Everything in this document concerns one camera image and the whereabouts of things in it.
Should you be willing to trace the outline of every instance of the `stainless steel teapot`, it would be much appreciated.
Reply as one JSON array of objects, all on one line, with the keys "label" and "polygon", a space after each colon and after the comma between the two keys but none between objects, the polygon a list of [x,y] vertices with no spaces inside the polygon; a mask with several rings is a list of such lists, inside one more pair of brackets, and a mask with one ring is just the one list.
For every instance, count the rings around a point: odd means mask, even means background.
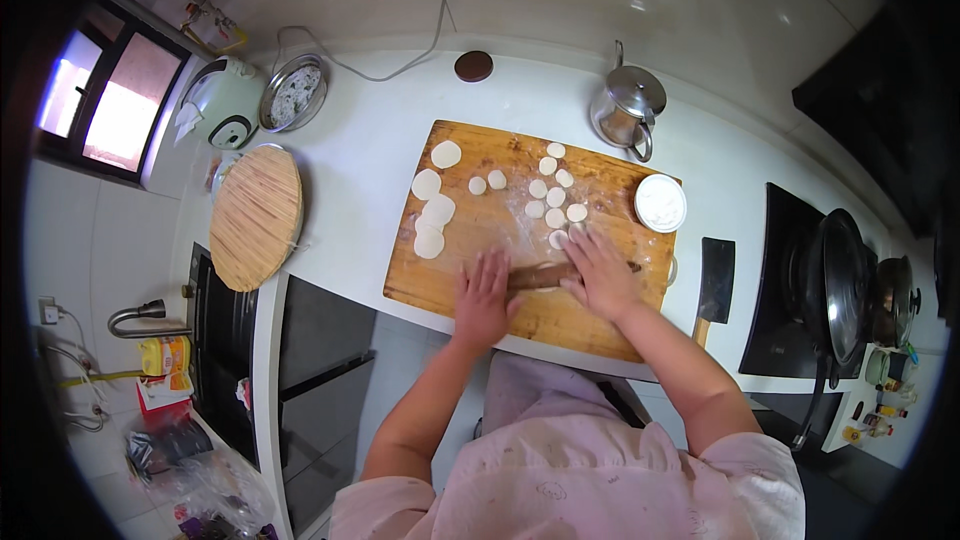
[{"label": "stainless steel teapot", "polygon": [[654,154],[654,121],[666,107],[666,90],[650,71],[624,65],[623,42],[615,42],[613,71],[590,103],[590,121],[604,142],[632,150],[646,163]]}]

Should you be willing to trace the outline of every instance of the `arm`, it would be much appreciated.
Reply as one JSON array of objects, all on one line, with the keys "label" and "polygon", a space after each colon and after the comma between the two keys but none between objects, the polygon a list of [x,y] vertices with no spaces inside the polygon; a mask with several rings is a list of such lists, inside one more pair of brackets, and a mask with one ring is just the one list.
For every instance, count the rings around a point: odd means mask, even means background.
[{"label": "arm", "polygon": [[477,255],[473,271],[457,276],[453,337],[373,436],[360,480],[405,476],[427,484],[430,462],[457,407],[474,362],[506,334],[521,301],[506,304],[510,258],[492,249]]},{"label": "arm", "polygon": [[582,282],[562,285],[580,303],[616,325],[653,370],[683,419],[690,454],[697,456],[720,438],[738,432],[762,434],[750,405],[733,378],[635,290],[626,259],[603,234],[570,231],[563,247]]}]

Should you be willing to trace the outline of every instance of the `cooktop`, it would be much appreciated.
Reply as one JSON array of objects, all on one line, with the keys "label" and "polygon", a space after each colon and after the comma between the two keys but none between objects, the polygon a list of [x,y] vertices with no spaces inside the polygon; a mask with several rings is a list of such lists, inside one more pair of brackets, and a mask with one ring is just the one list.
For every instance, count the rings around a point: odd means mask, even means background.
[{"label": "cooktop", "polygon": [[[825,217],[819,210],[782,187],[767,183],[767,221],[763,243],[763,265],[756,311],[747,348],[740,361],[740,373],[780,378],[817,377],[817,356],[813,339],[802,323],[796,306],[797,288],[791,279],[799,264],[799,247],[810,243],[817,225]],[[867,249],[871,268],[877,256]],[[869,338],[861,330],[861,341],[853,357],[840,368],[841,379],[860,375]]]}]

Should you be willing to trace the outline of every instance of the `hand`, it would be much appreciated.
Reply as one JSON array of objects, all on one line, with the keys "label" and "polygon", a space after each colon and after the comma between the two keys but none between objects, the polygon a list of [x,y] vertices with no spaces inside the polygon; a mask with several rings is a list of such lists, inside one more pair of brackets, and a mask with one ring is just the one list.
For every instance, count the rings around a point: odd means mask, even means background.
[{"label": "hand", "polygon": [[560,280],[559,284],[595,316],[617,323],[641,304],[627,259],[606,235],[592,228],[586,233],[571,228],[563,250],[577,266],[582,282]]},{"label": "hand", "polygon": [[522,299],[507,304],[510,257],[502,248],[479,253],[473,270],[461,266],[457,275],[456,320],[451,342],[461,343],[477,356],[490,350],[507,335]]}]

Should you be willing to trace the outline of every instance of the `faucet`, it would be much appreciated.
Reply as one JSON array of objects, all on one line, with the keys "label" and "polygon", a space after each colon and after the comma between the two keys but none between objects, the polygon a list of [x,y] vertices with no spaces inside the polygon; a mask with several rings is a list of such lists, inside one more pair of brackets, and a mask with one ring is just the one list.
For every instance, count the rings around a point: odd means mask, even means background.
[{"label": "faucet", "polygon": [[190,328],[166,328],[160,330],[118,330],[117,324],[128,319],[153,318],[163,319],[167,317],[167,307],[162,299],[151,300],[144,305],[133,308],[121,308],[106,320],[106,329],[117,338],[122,339],[145,339],[156,336],[186,336],[193,334]]}]

